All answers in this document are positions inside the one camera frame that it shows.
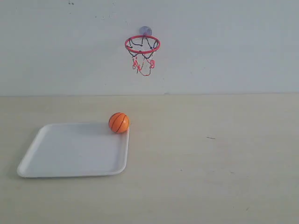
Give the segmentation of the clear suction cup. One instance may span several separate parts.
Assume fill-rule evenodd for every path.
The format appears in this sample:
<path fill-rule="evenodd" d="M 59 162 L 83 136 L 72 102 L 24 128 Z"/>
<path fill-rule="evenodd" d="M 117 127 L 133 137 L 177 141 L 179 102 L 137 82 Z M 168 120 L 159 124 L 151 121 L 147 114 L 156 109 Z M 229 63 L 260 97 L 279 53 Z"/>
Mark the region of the clear suction cup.
<path fill-rule="evenodd" d="M 139 28 L 139 34 L 152 36 L 152 29 L 148 26 L 142 26 Z"/>

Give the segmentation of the small orange basketball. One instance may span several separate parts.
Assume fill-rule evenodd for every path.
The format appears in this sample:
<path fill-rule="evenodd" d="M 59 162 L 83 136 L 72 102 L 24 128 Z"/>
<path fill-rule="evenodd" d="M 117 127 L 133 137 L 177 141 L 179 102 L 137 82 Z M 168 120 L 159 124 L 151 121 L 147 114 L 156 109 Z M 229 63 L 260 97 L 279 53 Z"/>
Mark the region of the small orange basketball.
<path fill-rule="evenodd" d="M 110 117 L 108 125 L 112 132 L 124 133 L 130 125 L 129 117 L 124 113 L 117 112 Z"/>

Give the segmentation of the white plastic tray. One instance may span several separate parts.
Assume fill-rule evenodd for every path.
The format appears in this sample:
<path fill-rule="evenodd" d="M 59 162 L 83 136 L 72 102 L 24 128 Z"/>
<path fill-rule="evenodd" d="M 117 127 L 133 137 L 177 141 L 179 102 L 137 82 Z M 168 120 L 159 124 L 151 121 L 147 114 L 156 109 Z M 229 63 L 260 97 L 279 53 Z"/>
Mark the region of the white plastic tray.
<path fill-rule="evenodd" d="M 108 176 L 127 164 L 129 131 L 113 133 L 105 122 L 43 126 L 17 174 L 23 178 Z"/>

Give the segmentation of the red mini basketball hoop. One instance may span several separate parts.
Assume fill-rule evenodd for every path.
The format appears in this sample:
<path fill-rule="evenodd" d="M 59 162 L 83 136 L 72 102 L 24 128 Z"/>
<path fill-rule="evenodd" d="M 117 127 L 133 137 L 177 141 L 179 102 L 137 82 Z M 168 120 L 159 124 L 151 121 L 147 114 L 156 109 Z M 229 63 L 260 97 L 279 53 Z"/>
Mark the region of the red mini basketball hoop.
<path fill-rule="evenodd" d="M 132 58 L 132 69 L 147 77 L 155 67 L 154 54 L 160 49 L 161 42 L 151 35 L 135 35 L 124 42 L 125 49 Z"/>

